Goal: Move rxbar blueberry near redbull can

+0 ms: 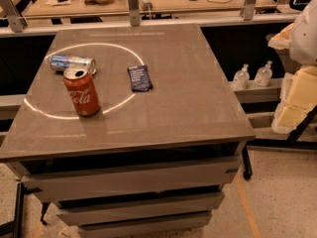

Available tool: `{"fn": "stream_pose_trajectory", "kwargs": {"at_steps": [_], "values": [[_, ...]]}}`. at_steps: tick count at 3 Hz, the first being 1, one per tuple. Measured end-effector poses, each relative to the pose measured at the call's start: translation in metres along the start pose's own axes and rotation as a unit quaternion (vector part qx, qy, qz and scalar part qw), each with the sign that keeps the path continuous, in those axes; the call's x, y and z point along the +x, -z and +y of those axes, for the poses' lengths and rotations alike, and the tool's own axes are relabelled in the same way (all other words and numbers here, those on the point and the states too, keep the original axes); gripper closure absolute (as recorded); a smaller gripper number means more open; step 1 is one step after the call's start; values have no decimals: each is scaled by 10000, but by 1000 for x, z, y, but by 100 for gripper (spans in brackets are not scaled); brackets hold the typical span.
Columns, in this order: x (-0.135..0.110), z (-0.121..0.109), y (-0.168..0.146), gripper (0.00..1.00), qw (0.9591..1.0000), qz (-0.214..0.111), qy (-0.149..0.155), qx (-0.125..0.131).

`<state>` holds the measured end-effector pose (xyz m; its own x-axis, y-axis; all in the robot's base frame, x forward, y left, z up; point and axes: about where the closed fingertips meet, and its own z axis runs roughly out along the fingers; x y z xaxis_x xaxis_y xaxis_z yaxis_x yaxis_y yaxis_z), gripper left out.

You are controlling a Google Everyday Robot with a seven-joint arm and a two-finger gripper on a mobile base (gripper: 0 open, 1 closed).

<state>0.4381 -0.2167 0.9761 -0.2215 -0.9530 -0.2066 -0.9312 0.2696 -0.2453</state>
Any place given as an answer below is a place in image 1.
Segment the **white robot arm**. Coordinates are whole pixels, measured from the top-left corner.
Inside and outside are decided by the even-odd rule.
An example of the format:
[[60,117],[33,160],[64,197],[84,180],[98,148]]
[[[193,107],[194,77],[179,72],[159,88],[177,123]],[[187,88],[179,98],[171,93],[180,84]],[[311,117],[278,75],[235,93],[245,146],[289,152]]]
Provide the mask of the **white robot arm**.
[[317,105],[317,0],[311,0],[268,45],[276,50],[288,49],[290,58],[301,65],[295,74],[285,75],[271,124],[275,133],[288,134]]

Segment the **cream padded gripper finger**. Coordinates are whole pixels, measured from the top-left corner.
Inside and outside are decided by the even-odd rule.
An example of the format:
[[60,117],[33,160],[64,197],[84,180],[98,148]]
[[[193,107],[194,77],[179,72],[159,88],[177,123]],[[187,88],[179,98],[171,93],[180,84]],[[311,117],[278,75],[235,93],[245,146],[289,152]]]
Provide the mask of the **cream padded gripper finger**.
[[294,24],[291,23],[284,29],[282,29],[278,34],[273,36],[269,41],[268,45],[276,50],[289,49],[290,47],[290,36]]
[[280,102],[273,114],[271,129],[288,134],[317,105],[317,67],[303,65],[295,74],[287,72],[282,80]]

